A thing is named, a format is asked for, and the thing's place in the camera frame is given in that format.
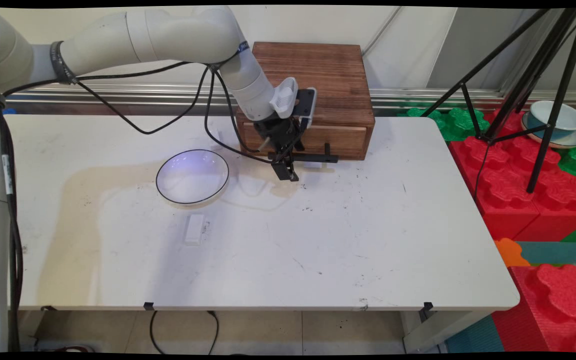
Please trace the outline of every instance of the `robotic arm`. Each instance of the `robotic arm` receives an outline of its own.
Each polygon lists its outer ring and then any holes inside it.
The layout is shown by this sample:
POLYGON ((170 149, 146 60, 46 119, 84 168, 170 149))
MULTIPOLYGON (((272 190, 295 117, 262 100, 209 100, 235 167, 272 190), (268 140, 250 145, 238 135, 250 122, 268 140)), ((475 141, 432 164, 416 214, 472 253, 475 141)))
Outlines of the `robotic arm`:
MULTIPOLYGON (((304 150, 300 138, 311 124, 316 89, 298 89, 294 77, 274 88, 227 6, 197 6, 187 17, 171 16, 158 9, 110 14, 52 47, 30 45, 0 16, 0 93, 25 84, 73 80, 101 69, 158 60, 219 64, 222 79, 237 104, 265 139, 264 145, 276 151, 272 168, 277 176, 298 181, 292 150, 304 150)), ((313 157, 316 159, 307 161, 337 161, 329 153, 327 157, 313 157)), ((5 189, 0 149, 0 351, 7 346, 5 239, 10 219, 5 189)))

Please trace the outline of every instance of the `white block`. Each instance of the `white block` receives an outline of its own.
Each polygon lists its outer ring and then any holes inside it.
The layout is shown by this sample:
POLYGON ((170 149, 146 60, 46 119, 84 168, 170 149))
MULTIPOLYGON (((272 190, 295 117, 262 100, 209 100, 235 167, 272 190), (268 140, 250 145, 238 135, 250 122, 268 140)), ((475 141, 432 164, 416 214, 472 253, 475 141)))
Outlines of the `white block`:
POLYGON ((306 169, 323 169, 324 168, 324 162, 304 161, 303 167, 306 169))
MULTIPOLYGON (((208 124, 208 131, 210 132, 210 134, 212 134, 212 136, 215 139, 217 139, 218 141, 222 141, 222 137, 220 136, 221 135, 220 131, 218 129, 215 129, 214 124, 212 124, 212 123, 208 124)), ((214 141, 210 144, 210 150, 212 150, 212 151, 217 151, 217 150, 221 150, 221 149, 222 149, 222 146, 219 145, 218 143, 214 142, 214 141)))
POLYGON ((202 230, 204 228, 204 215, 192 214, 188 219, 188 226, 185 228, 185 238, 183 242, 190 246, 201 245, 202 230))

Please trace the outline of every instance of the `white table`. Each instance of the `white table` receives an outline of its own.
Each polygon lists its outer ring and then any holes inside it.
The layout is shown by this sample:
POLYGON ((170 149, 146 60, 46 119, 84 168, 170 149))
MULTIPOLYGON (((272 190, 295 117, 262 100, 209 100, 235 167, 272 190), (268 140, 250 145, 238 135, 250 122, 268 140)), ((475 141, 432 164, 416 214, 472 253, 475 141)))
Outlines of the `white table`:
MULTIPOLYGON (((144 129, 167 116, 134 116, 144 129)), ((7 115, 24 246, 21 310, 437 311, 408 351, 437 344, 519 293, 435 123, 377 118, 365 161, 299 182, 219 148, 203 118, 145 136, 117 116, 7 115), (157 191, 160 166, 212 149, 230 167, 217 198, 187 207, 157 191), (191 214, 210 224, 183 239, 191 214)), ((236 144, 228 117, 211 117, 236 144)))

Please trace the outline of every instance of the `black tripod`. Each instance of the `black tripod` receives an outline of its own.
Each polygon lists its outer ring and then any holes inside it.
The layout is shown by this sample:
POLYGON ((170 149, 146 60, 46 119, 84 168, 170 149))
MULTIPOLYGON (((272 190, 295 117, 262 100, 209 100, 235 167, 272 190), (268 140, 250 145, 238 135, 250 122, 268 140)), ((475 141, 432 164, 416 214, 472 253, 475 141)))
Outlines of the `black tripod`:
POLYGON ((561 81, 557 89, 557 95, 555 96, 554 103, 552 105, 552 110, 550 112, 550 117, 548 118, 548 123, 545 125, 533 127, 532 129, 527 129, 524 131, 516 132, 503 137, 497 137, 499 131, 506 123, 511 111, 516 113, 521 112, 522 108, 526 104, 528 97, 535 88, 537 81, 541 78, 542 74, 548 68, 551 61, 557 52, 562 47, 562 44, 566 41, 567 31, 572 25, 573 20, 576 17, 576 7, 570 7, 564 9, 562 14, 557 19, 552 30, 550 30, 548 36, 541 44, 541 47, 537 50, 532 60, 528 64, 526 70, 522 73, 521 77, 514 85, 512 90, 506 95, 498 114, 490 124, 487 132, 482 134, 480 126, 477 123, 477 118, 475 117, 475 110, 473 108, 473 103, 471 97, 468 94, 468 89, 466 87, 466 82, 475 76, 480 70, 482 70, 490 60, 493 60, 499 53, 501 53, 506 47, 510 45, 515 39, 517 39, 521 34, 523 34, 528 28, 531 27, 537 20, 539 20, 544 14, 546 14, 550 9, 540 9, 531 18, 524 22, 517 30, 515 30, 508 38, 506 38, 499 46, 497 46, 489 55, 487 55, 477 66, 475 66, 469 73, 462 77, 457 84, 455 84, 448 92, 446 92, 439 100, 437 100, 430 108, 428 108, 421 116, 426 117, 432 111, 437 109, 444 101, 446 101, 450 96, 452 96, 455 91, 461 88, 463 92, 464 100, 466 100, 466 105, 468 106, 468 112, 470 112, 470 118, 475 129, 475 137, 477 139, 482 139, 486 141, 488 146, 492 146, 496 142, 506 141, 515 137, 520 137, 523 135, 541 132, 544 130, 543 139, 541 139, 541 146, 539 148, 539 153, 537 154, 537 159, 535 160, 534 167, 532 168, 532 174, 530 175, 530 181, 528 182, 528 188, 526 192, 532 193, 535 190, 535 184, 537 184, 537 178, 542 170, 542 164, 544 164, 544 158, 546 157, 546 150, 548 150, 548 145, 551 142, 551 136, 553 136, 553 130, 557 123, 557 118, 560 114, 560 109, 564 101, 564 96, 566 96, 566 91, 568 89, 570 78, 576 64, 576 35, 574 35, 574 43, 570 49, 568 59, 566 62, 566 67, 564 68, 563 75, 561 76, 561 81))

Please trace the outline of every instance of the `wooden box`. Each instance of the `wooden box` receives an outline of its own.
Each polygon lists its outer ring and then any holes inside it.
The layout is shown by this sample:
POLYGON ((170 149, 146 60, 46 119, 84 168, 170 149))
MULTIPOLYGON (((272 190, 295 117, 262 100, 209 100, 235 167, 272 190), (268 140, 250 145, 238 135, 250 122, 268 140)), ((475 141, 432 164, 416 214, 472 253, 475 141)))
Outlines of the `wooden box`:
MULTIPOLYGON (((340 159, 366 157, 375 116, 359 45, 256 42, 252 53, 272 86, 292 76, 299 89, 317 89, 312 125, 301 138, 304 153, 323 154, 329 143, 332 155, 340 159)), ((261 146, 252 121, 240 109, 237 127, 249 148, 261 146)), ((264 150, 273 151, 270 146, 264 150)))

